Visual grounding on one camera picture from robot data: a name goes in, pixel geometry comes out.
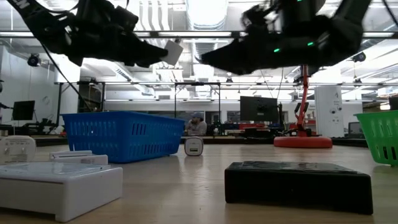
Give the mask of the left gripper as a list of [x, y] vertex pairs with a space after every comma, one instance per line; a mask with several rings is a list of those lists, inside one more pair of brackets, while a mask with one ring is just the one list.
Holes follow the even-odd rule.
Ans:
[[62, 54], [81, 65], [84, 58], [150, 67], [168, 50], [135, 37], [124, 38], [124, 8], [105, 0], [79, 0], [77, 12], [67, 17], [66, 45]]

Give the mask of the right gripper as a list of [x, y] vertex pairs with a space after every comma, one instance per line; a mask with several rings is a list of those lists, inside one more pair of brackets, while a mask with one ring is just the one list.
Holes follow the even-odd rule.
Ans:
[[327, 17], [285, 22], [282, 32], [248, 34], [230, 44], [200, 55], [205, 65], [248, 75], [264, 68], [316, 64], [320, 42], [329, 22]]

